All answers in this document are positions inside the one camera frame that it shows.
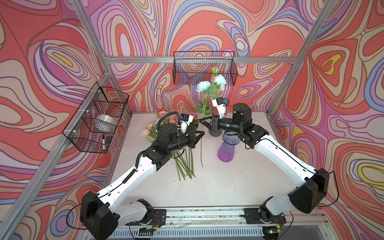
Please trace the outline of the purple glass vase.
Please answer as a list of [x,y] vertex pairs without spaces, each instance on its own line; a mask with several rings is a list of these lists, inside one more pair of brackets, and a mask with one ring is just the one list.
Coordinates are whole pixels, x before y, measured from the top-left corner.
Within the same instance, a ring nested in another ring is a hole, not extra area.
[[229,163],[235,156],[235,147],[241,142],[235,133],[224,132],[222,135],[223,143],[220,146],[217,156],[220,161]]

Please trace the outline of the light blue flower stem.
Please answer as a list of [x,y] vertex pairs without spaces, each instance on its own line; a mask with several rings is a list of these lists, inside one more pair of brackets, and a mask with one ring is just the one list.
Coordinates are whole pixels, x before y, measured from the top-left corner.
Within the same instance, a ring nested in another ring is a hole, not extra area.
[[199,100],[199,105],[197,106],[197,112],[202,115],[202,118],[213,113],[210,108],[211,100],[219,98],[220,93],[225,90],[227,85],[227,80],[220,74],[218,67],[213,67],[211,72],[210,78],[199,82],[196,87],[197,93],[201,95],[201,100]]

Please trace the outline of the white rose stem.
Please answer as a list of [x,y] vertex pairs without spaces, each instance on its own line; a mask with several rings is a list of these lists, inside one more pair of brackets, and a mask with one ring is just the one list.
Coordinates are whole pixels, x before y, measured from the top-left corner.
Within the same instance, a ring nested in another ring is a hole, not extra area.
[[[176,115],[178,123],[176,125],[167,123],[164,124],[162,127],[160,126],[161,122],[166,119],[166,117]],[[162,166],[165,165],[165,163],[168,162],[168,160],[172,159],[172,152],[178,150],[177,149],[177,137],[178,136],[187,136],[190,135],[190,127],[188,130],[188,133],[186,135],[183,135],[181,132],[181,121],[180,121],[180,115],[175,112],[168,113],[167,115],[160,118],[158,124],[157,124],[157,133],[158,137],[153,142],[154,150],[156,157],[153,160],[153,163],[156,165],[157,170],[159,170]]]

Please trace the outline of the coral pink rose stem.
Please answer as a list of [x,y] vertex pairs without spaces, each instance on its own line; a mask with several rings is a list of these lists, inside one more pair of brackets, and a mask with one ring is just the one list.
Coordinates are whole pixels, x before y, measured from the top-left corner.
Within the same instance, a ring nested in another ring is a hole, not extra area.
[[[193,116],[193,121],[189,123],[190,130],[196,130],[198,127],[197,117]],[[177,124],[177,116],[169,117],[170,123]],[[186,180],[187,178],[192,179],[196,177],[194,173],[194,157],[191,148],[183,148],[182,152],[176,150],[172,152],[172,159],[175,160],[176,170],[179,181]]]

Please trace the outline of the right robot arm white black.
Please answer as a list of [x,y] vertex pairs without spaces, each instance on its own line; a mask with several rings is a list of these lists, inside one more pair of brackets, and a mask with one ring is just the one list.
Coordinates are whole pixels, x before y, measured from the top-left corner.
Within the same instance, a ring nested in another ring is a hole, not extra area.
[[251,149],[263,154],[279,167],[296,188],[278,197],[270,197],[259,207],[260,221],[271,223],[277,216],[292,210],[309,214],[327,195],[329,172],[315,169],[298,159],[280,145],[267,130],[252,120],[248,105],[233,106],[232,118],[224,116],[225,105],[217,107],[219,114],[201,118],[199,122],[211,131],[223,130],[235,133]]

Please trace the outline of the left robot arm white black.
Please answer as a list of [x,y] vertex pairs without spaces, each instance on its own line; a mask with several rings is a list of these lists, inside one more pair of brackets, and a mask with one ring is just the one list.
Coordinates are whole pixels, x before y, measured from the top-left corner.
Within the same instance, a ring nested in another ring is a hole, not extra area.
[[96,194],[89,191],[83,196],[81,223],[96,240],[106,240],[122,225],[150,223],[153,207],[147,201],[140,199],[126,206],[122,206],[122,202],[140,183],[164,166],[172,152],[184,147],[195,148],[204,134],[203,131],[182,134],[176,125],[165,124],[152,145],[138,154],[132,168]]

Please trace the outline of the red glass vase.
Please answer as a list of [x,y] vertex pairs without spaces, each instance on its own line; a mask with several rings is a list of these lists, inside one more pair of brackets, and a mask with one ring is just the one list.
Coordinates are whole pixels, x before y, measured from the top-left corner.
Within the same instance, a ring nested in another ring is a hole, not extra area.
[[222,133],[223,133],[223,130],[220,130],[220,129],[218,129],[216,131],[209,129],[209,134],[212,137],[220,137],[222,135]]

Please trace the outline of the pale pink flower bunch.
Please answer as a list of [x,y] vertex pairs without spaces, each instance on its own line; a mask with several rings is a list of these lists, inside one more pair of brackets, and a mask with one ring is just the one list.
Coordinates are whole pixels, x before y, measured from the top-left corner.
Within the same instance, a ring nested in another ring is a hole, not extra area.
[[[150,122],[147,127],[142,129],[141,136],[145,137],[150,143],[153,143],[158,137],[157,124],[158,124],[160,118],[162,118],[166,114],[168,114],[167,111],[157,112],[156,113],[156,115],[157,115],[156,120],[154,120],[153,122]],[[171,116],[166,117],[166,119],[161,122],[160,126],[162,127],[164,124],[167,124],[167,123],[171,123],[171,124],[176,125],[178,123],[177,116],[171,115]],[[176,169],[177,169],[179,181],[181,181],[182,179],[184,179],[184,180],[186,179],[186,174],[184,173],[184,171],[182,169],[181,159],[180,159],[179,155],[180,155],[179,150],[172,152],[172,158],[175,160],[175,163],[176,163]]]

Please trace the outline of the silver tape roll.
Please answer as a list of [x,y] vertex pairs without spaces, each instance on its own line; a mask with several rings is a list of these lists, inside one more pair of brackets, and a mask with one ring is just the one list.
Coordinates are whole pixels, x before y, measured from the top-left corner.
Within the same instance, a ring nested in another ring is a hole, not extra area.
[[117,125],[118,122],[113,117],[105,114],[99,114],[94,121],[94,127],[103,133],[112,133]]

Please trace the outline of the black marker pen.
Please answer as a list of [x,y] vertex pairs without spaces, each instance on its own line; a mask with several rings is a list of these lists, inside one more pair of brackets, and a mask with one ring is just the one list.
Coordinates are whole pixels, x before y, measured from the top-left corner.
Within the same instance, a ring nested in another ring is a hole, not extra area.
[[106,145],[105,145],[105,135],[102,135],[102,149],[103,149],[103,152],[106,151]]

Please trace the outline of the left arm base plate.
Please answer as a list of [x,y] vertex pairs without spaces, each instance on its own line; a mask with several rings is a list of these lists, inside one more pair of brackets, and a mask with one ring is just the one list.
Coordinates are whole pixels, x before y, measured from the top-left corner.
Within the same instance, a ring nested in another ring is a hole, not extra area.
[[141,221],[131,222],[126,226],[152,226],[161,227],[166,223],[167,210],[154,209],[149,211]]

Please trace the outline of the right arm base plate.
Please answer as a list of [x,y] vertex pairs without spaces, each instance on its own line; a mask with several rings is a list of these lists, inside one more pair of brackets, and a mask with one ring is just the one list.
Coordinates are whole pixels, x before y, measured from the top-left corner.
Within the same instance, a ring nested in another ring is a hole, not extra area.
[[286,217],[284,214],[277,216],[271,215],[266,209],[259,208],[245,208],[243,217],[246,219],[248,225],[255,224],[277,224],[284,225],[287,223]]

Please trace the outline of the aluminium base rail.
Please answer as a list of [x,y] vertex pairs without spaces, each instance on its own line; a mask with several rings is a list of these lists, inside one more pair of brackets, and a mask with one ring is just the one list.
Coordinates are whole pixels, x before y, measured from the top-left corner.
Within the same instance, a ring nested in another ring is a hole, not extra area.
[[[126,224],[141,221],[144,216],[154,209],[166,209],[166,223],[160,228],[184,228],[184,227],[240,227],[247,226],[243,217],[245,208],[259,208],[258,205],[250,206],[211,206],[211,207],[160,207],[149,209],[140,203],[134,203],[118,207],[112,211],[118,219],[118,228],[128,227]],[[320,208],[316,208],[311,214],[303,214],[299,211],[284,213],[287,223],[315,225],[325,219]],[[276,226],[277,224],[255,224],[250,226]]]

